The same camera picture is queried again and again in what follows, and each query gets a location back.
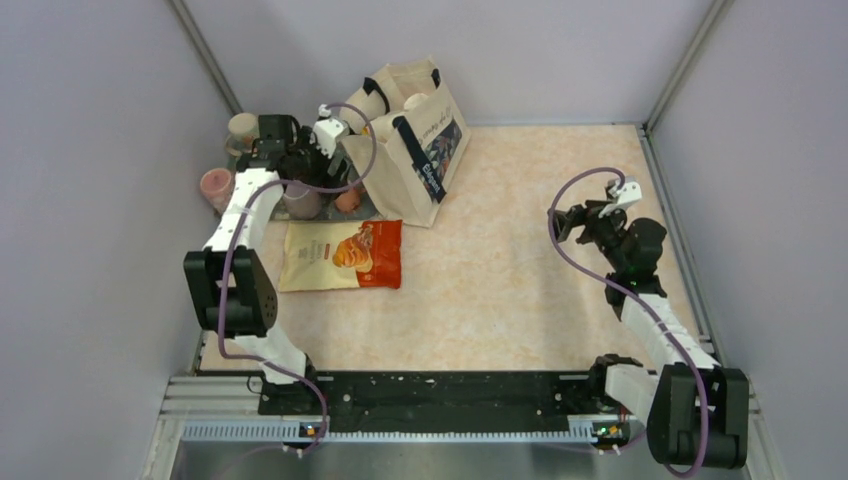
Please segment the lilac mug black handle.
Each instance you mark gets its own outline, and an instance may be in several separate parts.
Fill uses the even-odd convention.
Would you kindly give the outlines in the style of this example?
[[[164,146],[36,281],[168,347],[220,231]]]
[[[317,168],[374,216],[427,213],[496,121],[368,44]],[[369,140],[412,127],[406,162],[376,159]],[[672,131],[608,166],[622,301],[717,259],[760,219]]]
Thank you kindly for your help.
[[[289,218],[293,220],[312,220],[323,210],[321,193],[300,184],[287,185],[282,200]]]

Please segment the salmon pink mug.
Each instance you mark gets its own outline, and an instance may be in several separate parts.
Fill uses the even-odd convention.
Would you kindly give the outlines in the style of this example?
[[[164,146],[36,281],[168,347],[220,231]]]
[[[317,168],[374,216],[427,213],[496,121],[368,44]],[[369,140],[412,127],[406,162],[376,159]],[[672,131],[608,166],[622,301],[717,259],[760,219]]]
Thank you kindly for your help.
[[[366,191],[360,188],[347,190],[336,197],[335,207],[341,213],[351,214],[362,205],[365,195]]]

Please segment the beige canvas tote bag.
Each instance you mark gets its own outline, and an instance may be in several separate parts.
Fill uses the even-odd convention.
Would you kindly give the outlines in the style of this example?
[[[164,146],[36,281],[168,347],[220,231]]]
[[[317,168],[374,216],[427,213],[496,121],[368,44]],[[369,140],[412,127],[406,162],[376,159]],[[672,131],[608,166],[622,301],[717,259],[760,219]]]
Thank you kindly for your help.
[[[412,111],[405,100],[429,98]],[[430,228],[446,204],[471,132],[431,56],[383,66],[366,76],[339,116],[351,129],[342,140],[364,189],[385,218]]]

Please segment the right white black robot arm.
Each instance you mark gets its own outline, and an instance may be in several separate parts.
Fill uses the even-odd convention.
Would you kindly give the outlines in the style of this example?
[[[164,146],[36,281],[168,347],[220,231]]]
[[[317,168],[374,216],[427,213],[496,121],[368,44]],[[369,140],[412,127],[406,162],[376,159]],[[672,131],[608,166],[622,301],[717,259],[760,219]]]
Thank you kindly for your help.
[[[667,231],[650,218],[603,212],[588,200],[566,211],[550,209],[554,246],[579,227],[580,245],[592,244],[612,270],[601,277],[618,320],[642,344],[656,369],[616,360],[586,385],[600,412],[624,405],[645,425],[647,444],[660,464],[740,469],[748,457],[749,384],[739,369],[722,366],[677,318],[657,274]]]

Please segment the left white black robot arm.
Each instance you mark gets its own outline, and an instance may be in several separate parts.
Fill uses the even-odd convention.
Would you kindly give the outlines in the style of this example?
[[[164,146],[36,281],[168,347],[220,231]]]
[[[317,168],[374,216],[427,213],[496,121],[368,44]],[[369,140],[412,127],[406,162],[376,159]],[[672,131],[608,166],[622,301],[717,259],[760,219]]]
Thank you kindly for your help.
[[[303,414],[317,407],[321,388],[305,376],[308,356],[277,324],[276,288],[258,249],[286,187],[320,193],[345,186],[349,166],[340,141],[349,127],[329,113],[312,126],[290,115],[260,115],[257,124],[218,226],[201,249],[185,255],[183,269],[201,329],[234,341]]]

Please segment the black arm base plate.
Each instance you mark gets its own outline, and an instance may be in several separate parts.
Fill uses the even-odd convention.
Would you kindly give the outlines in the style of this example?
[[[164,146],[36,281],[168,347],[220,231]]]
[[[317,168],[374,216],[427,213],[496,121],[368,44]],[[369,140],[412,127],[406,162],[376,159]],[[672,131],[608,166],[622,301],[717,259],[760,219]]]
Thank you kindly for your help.
[[[261,415],[328,415],[332,433],[559,433],[628,411],[589,371],[317,371],[313,385],[264,382]]]

